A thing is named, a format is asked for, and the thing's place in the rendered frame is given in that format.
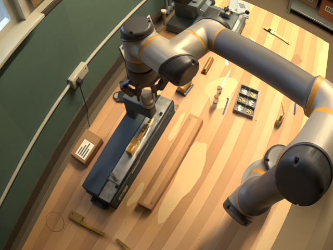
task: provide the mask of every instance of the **power plug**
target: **power plug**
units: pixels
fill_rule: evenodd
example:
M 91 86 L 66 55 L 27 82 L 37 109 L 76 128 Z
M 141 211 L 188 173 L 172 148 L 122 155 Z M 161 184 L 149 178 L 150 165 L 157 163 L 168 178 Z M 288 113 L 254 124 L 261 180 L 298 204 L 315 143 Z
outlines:
M 86 65 L 85 62 L 83 61 L 80 62 L 80 64 L 76 67 L 76 69 L 68 78 L 68 82 L 71 84 L 71 88 L 76 89 L 78 87 L 76 80 L 83 79 L 88 72 L 89 72 L 88 65 Z

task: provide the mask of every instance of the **metal shelf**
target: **metal shelf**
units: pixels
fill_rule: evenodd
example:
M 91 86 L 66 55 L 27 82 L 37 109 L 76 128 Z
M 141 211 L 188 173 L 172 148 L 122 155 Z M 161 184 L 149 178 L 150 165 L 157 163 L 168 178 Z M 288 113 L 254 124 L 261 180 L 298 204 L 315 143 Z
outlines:
M 289 0 L 287 13 L 289 13 L 291 9 L 333 31 L 333 23 L 318 15 L 319 5 L 314 9 L 302 3 L 300 0 Z

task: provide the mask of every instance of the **cardboard box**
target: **cardboard box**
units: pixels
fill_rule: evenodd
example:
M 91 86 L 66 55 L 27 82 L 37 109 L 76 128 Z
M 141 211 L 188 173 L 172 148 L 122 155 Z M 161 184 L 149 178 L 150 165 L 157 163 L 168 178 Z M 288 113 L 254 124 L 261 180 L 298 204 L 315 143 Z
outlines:
M 333 22 L 333 1 L 322 0 L 319 6 L 318 15 Z
M 301 2 L 315 9 L 317 8 L 319 0 L 301 0 Z
M 101 137 L 86 129 L 71 151 L 71 155 L 85 166 L 88 166 L 102 144 Z

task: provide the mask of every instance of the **wooden tabletop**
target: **wooden tabletop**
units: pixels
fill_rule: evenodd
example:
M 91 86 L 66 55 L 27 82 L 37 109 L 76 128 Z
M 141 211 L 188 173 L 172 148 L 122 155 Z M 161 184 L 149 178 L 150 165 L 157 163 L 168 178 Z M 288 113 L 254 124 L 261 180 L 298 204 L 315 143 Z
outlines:
M 216 1 L 216 5 L 224 7 L 227 2 Z M 269 34 L 264 26 L 285 37 L 290 45 Z M 161 34 L 168 39 L 175 36 L 165 29 Z M 248 34 L 312 75 L 325 76 L 329 44 L 313 34 L 253 5 L 242 32 L 245 37 Z M 75 159 L 70 160 L 23 250 L 122 249 L 116 239 L 131 250 L 331 249 L 328 247 L 333 239 L 333 229 L 330 230 L 333 213 L 328 211 L 333 205 L 332 188 L 308 208 L 291 206 L 283 200 L 248 227 L 233 221 L 223 209 L 223 202 L 239 186 L 245 169 L 261 159 L 271 146 L 287 145 L 307 118 L 300 106 L 293 114 L 294 102 L 290 99 L 231 62 L 225 65 L 225 59 L 212 52 L 199 60 L 200 68 L 209 56 L 214 58 L 211 69 L 207 75 L 199 72 L 195 76 L 194 87 L 186 97 L 176 93 L 172 84 L 161 92 L 174 100 L 176 113 L 117 210 L 97 207 L 82 188 L 125 115 L 124 105 L 116 103 L 112 96 L 109 98 L 89 129 L 103 139 L 103 147 L 88 168 Z M 218 109 L 213 110 L 211 89 L 222 83 L 230 69 Z M 240 84 L 260 91 L 253 119 L 233 112 Z M 282 100 L 286 116 L 277 129 L 274 123 L 282 113 Z M 191 167 L 186 162 L 182 164 L 155 209 L 149 212 L 139 207 L 137 201 L 189 114 L 203 119 L 193 144 L 198 164 Z M 71 210 L 105 235 L 73 222 L 68 218 Z

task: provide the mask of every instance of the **gray robot arm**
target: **gray robot arm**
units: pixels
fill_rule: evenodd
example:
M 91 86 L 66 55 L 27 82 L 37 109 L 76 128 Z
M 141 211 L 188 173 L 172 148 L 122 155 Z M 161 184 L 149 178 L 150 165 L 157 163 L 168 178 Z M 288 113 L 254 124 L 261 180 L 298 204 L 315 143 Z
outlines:
M 241 225 L 248 226 L 283 198 L 308 206 L 325 194 L 333 168 L 333 85 L 327 79 L 314 77 L 231 31 L 217 16 L 202 19 L 170 40 L 152 31 L 137 41 L 123 40 L 123 46 L 130 70 L 152 70 L 177 86 L 190 82 L 199 69 L 197 60 L 213 51 L 304 109 L 309 119 L 296 138 L 286 147 L 271 148 L 261 161 L 251 164 L 241 185 L 225 201 L 224 208 Z

